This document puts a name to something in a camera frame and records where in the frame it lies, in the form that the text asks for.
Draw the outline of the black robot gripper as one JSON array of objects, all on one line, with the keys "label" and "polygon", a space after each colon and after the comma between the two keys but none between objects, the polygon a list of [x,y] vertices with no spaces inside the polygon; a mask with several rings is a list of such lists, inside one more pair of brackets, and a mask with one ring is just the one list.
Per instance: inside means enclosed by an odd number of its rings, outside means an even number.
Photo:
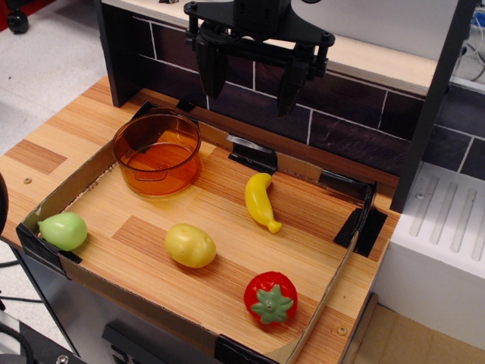
[{"label": "black robot gripper", "polygon": [[290,1],[191,1],[183,10],[205,95],[215,100],[221,94],[229,55],[278,66],[284,69],[279,118],[293,112],[306,80],[324,75],[335,43],[332,33],[297,15]]}]

